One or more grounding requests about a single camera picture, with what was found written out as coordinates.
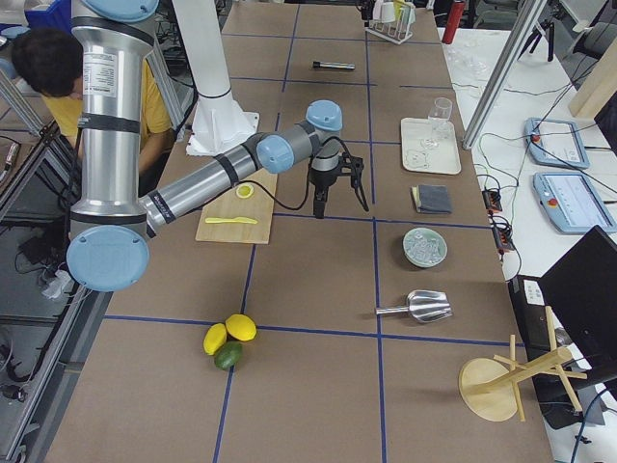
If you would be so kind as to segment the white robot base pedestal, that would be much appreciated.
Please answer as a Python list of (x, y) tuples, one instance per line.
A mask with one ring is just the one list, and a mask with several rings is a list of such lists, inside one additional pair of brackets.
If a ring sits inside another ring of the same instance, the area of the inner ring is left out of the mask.
[(173, 6), (198, 93), (187, 153), (214, 156), (255, 134), (259, 114), (243, 111), (234, 99), (215, 3), (179, 0)]

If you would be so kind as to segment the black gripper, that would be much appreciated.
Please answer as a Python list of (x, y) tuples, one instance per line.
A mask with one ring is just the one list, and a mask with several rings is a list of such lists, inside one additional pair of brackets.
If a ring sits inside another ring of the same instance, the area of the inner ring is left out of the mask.
[(325, 217), (329, 188), (335, 184), (337, 179), (336, 169), (321, 171), (310, 168), (308, 179), (314, 186), (313, 215), (317, 219), (323, 219)]
[(374, 1), (362, 0), (361, 1), (361, 17), (364, 22), (368, 22), (373, 19)]

